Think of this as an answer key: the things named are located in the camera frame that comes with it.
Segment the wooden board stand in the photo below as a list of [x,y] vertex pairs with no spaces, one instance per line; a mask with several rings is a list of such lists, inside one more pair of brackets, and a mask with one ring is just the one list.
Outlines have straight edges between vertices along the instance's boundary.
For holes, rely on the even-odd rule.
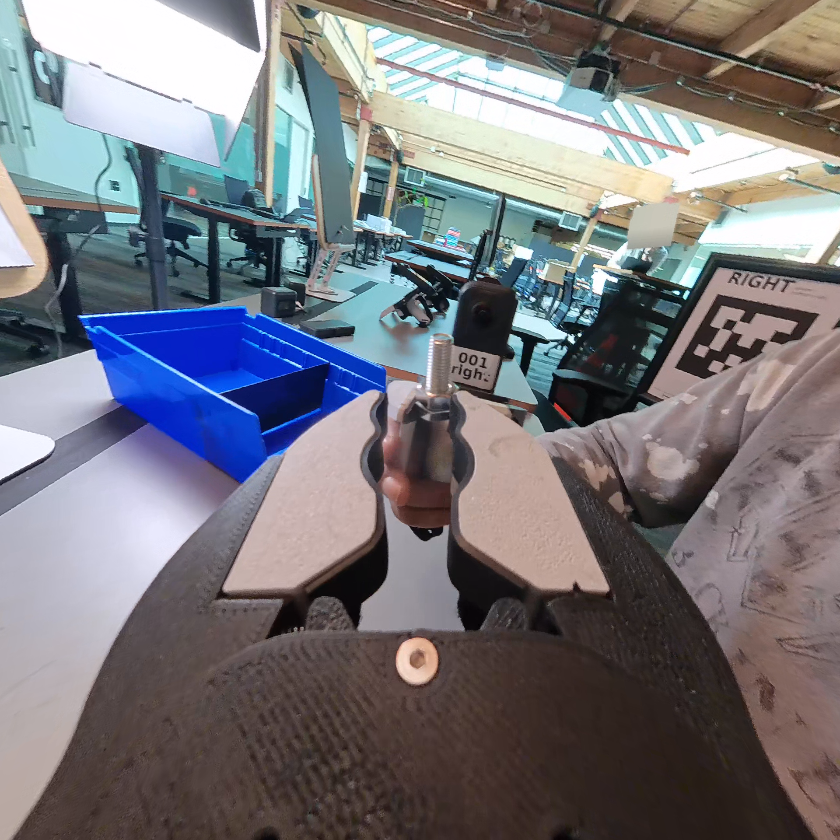
[[1,299],[18,298],[36,289],[48,267],[41,234],[1,163]]

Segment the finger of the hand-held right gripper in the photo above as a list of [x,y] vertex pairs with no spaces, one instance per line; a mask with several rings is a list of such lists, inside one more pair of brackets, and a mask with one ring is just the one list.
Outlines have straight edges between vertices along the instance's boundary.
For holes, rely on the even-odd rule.
[[394,380],[388,385],[385,462],[409,479],[425,477],[427,393],[424,386]]
[[425,478],[447,484],[452,478],[454,457],[449,413],[428,413],[425,423]]

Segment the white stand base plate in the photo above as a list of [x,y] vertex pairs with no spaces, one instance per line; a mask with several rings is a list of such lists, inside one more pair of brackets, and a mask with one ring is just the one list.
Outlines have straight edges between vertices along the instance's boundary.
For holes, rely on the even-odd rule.
[[1,484],[42,464],[55,449],[52,437],[1,425]]

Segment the black strapped hand-held device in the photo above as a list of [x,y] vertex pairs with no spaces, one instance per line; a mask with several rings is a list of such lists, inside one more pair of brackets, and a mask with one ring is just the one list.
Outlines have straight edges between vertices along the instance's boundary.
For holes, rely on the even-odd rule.
[[379,320],[394,315],[401,321],[412,319],[421,328],[429,327],[434,320],[433,308],[429,296],[434,295],[434,289],[429,285],[416,269],[407,264],[394,264],[395,273],[409,281],[409,291],[396,303],[384,309]]
[[421,266],[419,271],[434,292],[427,292],[427,298],[434,304],[437,312],[446,313],[450,302],[458,298],[458,291],[452,280],[433,265]]

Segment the person's right hand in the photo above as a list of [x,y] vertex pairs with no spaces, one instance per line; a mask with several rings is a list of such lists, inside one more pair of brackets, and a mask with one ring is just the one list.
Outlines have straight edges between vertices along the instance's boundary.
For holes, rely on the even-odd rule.
[[390,501],[397,519],[414,529],[447,527],[452,508],[451,483],[411,478],[403,472],[400,439],[391,428],[382,441],[382,449],[381,492]]

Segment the white light panel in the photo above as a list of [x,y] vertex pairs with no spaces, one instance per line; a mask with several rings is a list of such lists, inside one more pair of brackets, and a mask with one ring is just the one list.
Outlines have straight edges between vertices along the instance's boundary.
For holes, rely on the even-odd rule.
[[69,123],[219,166],[268,42],[267,2],[23,2],[38,43],[66,59]]

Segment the black mesh office chair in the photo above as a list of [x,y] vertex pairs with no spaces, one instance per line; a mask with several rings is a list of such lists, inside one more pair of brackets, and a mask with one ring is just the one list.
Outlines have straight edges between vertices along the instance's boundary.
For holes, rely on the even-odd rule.
[[623,278],[552,374],[548,403],[585,426],[634,409],[639,386],[685,303],[684,292]]

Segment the row of office chairs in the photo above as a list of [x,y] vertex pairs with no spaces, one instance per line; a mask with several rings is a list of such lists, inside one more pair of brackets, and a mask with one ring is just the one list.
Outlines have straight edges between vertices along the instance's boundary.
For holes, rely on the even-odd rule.
[[590,278],[572,272],[575,253],[551,244],[514,245],[501,250],[492,264],[498,279],[522,263],[512,288],[519,310],[548,320],[554,327],[592,323],[600,298],[592,291]]

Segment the dark far office desk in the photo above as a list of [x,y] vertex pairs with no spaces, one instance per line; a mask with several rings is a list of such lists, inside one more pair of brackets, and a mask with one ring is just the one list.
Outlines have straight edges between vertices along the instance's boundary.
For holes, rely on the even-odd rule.
[[392,266],[392,272],[396,271],[396,266],[409,266],[418,273],[424,273],[425,269],[431,266],[437,273],[457,285],[462,285],[468,280],[489,277],[486,272],[479,269],[476,269],[474,274],[471,273],[474,260],[472,255],[465,250],[447,248],[420,240],[410,240],[403,250],[385,254],[384,260]]

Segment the black panel on wooden stand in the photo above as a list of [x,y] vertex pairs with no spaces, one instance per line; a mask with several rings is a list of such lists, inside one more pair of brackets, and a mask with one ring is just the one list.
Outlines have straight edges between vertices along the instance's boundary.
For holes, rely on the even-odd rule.
[[307,294],[310,298],[343,303],[355,294],[334,288],[332,277],[340,258],[354,251],[356,232],[340,94],[329,73],[306,46],[291,47],[290,54],[307,101],[314,134],[311,184],[318,246],[308,276]]

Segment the blue plastic bin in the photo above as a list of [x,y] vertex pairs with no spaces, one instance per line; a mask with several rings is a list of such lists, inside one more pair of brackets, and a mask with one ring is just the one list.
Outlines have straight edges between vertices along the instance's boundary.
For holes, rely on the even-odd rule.
[[[246,308],[121,312],[80,317],[121,406],[244,482],[312,425],[364,392],[383,392],[385,368]],[[329,363],[321,408],[268,433],[228,389]]]

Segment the black standing panel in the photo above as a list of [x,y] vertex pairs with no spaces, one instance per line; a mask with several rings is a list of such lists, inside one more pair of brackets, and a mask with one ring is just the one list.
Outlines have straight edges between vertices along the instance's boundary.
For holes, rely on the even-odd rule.
[[468,281],[487,276],[490,268],[494,266],[506,207],[506,194],[504,192],[497,193],[497,201],[491,213],[490,226],[482,231],[476,242],[474,255],[469,266]]

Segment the wooden-top office desk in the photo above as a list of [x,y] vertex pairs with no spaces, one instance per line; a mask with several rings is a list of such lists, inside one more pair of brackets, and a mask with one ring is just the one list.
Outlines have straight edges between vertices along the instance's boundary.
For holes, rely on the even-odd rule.
[[[197,292],[187,290],[183,290],[178,293],[180,297],[190,301],[215,305],[222,300],[221,258],[218,233],[218,226],[220,224],[226,224],[228,226],[228,223],[230,222],[241,221],[245,223],[262,224],[265,228],[290,229],[291,233],[287,238],[297,238],[301,233],[308,235],[316,232],[313,220],[307,218],[294,222],[284,222],[278,216],[275,216],[275,219],[271,219],[252,215],[250,211],[240,209],[239,205],[208,202],[205,199],[198,200],[191,197],[178,196],[168,192],[163,192],[161,197],[165,201],[173,203],[174,205],[186,210],[189,214],[207,221],[207,294],[200,295]],[[263,281],[264,280],[246,280],[245,283],[255,288],[262,288],[264,287]]]
[[135,203],[102,200],[94,194],[53,185],[28,175],[13,173],[10,177],[24,204],[41,211],[35,215],[35,222],[45,240],[54,281],[61,319],[59,333],[72,344],[87,345],[87,335],[80,322],[82,306],[68,236],[104,235],[108,231],[107,214],[137,216],[139,208]]

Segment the dark light stand pole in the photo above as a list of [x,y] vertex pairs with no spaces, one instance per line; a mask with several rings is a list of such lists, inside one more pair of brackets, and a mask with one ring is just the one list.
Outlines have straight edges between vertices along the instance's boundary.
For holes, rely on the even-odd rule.
[[140,227],[145,236],[152,309],[167,310],[170,296],[165,267],[164,212],[158,182],[159,154],[157,150],[137,143],[127,144],[125,153],[139,191]]

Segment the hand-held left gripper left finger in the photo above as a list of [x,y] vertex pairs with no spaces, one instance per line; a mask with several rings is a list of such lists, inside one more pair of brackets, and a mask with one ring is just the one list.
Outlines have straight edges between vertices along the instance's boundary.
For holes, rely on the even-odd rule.
[[387,572],[384,512],[370,465],[385,394],[364,392],[237,488],[222,582],[228,600],[295,602],[328,593],[360,607]]

